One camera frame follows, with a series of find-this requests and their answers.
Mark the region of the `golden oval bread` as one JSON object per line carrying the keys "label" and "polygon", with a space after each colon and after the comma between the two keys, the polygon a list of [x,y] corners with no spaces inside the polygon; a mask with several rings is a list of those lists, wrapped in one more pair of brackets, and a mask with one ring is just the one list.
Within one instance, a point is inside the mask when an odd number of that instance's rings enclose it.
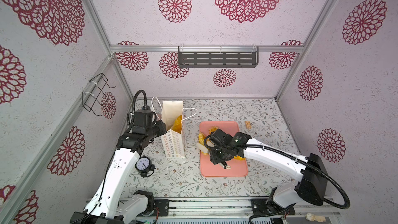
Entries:
{"label": "golden oval bread", "polygon": [[182,115],[178,116],[175,119],[174,124],[171,127],[171,130],[181,134],[181,132],[182,132]]}

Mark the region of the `white printed paper bag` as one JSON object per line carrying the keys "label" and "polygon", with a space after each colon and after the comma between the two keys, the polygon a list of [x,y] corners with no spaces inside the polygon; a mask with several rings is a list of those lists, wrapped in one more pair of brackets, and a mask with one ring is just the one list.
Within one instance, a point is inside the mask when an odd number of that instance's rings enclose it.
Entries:
{"label": "white printed paper bag", "polygon": [[[192,107],[184,107],[183,101],[163,101],[154,96],[151,99],[151,109],[155,112],[157,119],[166,124],[166,134],[161,136],[165,156],[168,159],[180,159],[185,157],[183,138],[183,123],[198,114],[198,110]],[[182,115],[181,134],[171,130],[175,119]]]}

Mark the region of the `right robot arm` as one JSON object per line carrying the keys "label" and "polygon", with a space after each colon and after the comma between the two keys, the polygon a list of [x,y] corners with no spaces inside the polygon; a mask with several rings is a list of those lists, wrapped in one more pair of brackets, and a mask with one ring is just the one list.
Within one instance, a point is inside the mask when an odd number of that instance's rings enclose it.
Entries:
{"label": "right robot arm", "polygon": [[284,213],[300,201],[315,206],[325,202],[328,174],[322,160],[315,154],[308,157],[287,153],[265,145],[248,134],[234,136],[217,129],[208,136],[198,137],[197,148],[209,155],[211,163],[231,167],[228,161],[241,157],[256,160],[278,169],[293,178],[293,182],[274,188],[263,208],[267,214]]}

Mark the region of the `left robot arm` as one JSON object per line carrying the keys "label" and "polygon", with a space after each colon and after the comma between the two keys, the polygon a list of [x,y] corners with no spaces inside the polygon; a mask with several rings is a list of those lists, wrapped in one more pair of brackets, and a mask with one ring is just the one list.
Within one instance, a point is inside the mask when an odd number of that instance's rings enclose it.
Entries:
{"label": "left robot arm", "polygon": [[153,121],[147,127],[131,124],[120,136],[117,148],[109,161],[108,170],[97,192],[83,212],[74,212],[71,224],[129,224],[140,214],[149,215],[154,209],[153,194],[139,191],[121,207],[121,193],[131,170],[150,141],[165,135],[166,125]]}

